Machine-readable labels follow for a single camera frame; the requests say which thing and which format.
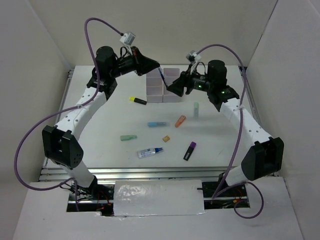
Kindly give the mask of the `blue gel pen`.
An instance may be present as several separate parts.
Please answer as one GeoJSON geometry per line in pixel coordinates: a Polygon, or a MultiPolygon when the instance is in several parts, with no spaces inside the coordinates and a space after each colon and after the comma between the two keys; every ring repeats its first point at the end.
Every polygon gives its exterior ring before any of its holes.
{"type": "Polygon", "coordinates": [[[167,88],[168,85],[167,85],[167,82],[166,82],[166,80],[165,80],[165,76],[164,76],[164,74],[163,74],[163,71],[162,71],[161,67],[158,67],[158,72],[159,72],[159,74],[160,74],[160,77],[161,77],[161,79],[162,79],[162,81],[163,81],[163,84],[164,84],[165,88],[167,88]]]}

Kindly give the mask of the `light green highlighter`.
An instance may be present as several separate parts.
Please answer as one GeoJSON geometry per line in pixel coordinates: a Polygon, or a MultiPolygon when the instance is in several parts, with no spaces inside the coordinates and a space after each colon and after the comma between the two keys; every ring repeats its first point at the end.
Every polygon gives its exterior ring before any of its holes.
{"type": "Polygon", "coordinates": [[[199,103],[198,102],[195,102],[193,105],[193,116],[195,118],[199,117],[199,103]]]}

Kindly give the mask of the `yellow black highlighter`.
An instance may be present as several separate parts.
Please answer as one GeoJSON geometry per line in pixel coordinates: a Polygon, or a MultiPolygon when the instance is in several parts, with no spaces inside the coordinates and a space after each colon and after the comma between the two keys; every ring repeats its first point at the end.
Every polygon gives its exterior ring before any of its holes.
{"type": "Polygon", "coordinates": [[[147,104],[147,101],[146,100],[143,100],[143,99],[140,99],[140,98],[137,98],[137,97],[134,97],[134,96],[131,96],[129,98],[129,100],[131,102],[134,102],[134,103],[138,103],[138,104],[141,104],[141,105],[146,105],[147,104]]]}

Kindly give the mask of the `blue highlighter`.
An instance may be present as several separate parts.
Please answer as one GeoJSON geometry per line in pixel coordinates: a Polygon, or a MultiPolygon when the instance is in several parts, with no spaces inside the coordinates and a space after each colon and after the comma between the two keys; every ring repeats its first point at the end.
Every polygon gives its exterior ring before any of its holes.
{"type": "Polygon", "coordinates": [[[155,121],[155,122],[148,122],[147,126],[149,128],[168,127],[170,126],[170,123],[166,121],[155,121]]]}

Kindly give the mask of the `purple black highlighter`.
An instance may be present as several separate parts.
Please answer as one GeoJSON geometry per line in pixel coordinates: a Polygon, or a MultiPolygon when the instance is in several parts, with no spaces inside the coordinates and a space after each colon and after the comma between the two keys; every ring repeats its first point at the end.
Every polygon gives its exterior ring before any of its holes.
{"type": "Polygon", "coordinates": [[[195,142],[193,142],[193,141],[190,143],[188,149],[186,150],[186,152],[185,152],[185,154],[184,154],[184,156],[183,156],[183,159],[184,159],[185,161],[188,161],[188,160],[189,160],[189,158],[190,158],[190,156],[192,155],[192,153],[193,153],[196,145],[197,145],[197,144],[196,144],[195,142]]]}

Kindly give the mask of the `clear blue spray bottle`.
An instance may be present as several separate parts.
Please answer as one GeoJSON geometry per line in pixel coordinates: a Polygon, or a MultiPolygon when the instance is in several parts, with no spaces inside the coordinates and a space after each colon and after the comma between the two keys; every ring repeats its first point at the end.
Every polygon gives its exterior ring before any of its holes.
{"type": "Polygon", "coordinates": [[[147,157],[151,157],[151,156],[154,156],[156,154],[159,154],[159,153],[161,153],[163,151],[164,151],[164,149],[162,147],[148,148],[148,149],[144,149],[144,150],[138,151],[137,152],[137,157],[139,159],[147,158],[147,157]]]}

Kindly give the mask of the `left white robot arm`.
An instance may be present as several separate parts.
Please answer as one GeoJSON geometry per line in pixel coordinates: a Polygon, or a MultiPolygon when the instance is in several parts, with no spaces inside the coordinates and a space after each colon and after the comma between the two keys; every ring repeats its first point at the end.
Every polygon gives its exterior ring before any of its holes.
{"type": "Polygon", "coordinates": [[[55,126],[47,125],[42,130],[45,156],[75,179],[81,194],[88,200],[97,197],[102,186],[83,162],[84,151],[78,140],[84,128],[111,97],[118,77],[130,72],[143,76],[160,67],[157,61],[142,55],[137,47],[130,49],[129,55],[118,58],[110,46],[100,47],[94,58],[92,76],[75,109],[55,126]]]}

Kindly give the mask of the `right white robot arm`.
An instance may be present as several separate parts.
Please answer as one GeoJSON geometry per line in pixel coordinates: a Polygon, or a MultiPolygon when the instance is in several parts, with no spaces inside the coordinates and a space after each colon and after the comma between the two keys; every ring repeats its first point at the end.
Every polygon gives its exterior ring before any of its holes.
{"type": "Polygon", "coordinates": [[[281,169],[284,142],[267,133],[242,105],[240,96],[227,84],[227,68],[223,61],[211,60],[206,74],[200,74],[189,66],[167,90],[179,97],[192,90],[205,92],[217,111],[240,130],[248,152],[239,166],[222,175],[218,184],[220,194],[230,196],[236,184],[254,181],[281,169]]]}

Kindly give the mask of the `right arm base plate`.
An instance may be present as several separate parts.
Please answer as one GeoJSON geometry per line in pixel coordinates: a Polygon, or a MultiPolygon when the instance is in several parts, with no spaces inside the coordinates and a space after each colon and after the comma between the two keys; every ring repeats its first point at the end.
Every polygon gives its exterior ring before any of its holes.
{"type": "Polygon", "coordinates": [[[214,209],[232,209],[235,204],[238,208],[249,208],[247,190],[244,185],[234,187],[218,195],[215,199],[212,196],[219,183],[216,181],[202,182],[202,186],[197,190],[203,193],[203,202],[205,210],[214,209]]]}

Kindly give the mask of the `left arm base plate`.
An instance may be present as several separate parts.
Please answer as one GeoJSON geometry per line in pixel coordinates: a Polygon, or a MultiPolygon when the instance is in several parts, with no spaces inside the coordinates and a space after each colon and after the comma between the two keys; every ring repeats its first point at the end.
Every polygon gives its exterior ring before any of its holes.
{"type": "Polygon", "coordinates": [[[98,212],[102,216],[111,217],[114,215],[114,184],[105,184],[97,193],[90,195],[85,190],[77,189],[75,195],[75,185],[66,184],[61,187],[69,191],[67,212],[98,212]]]}

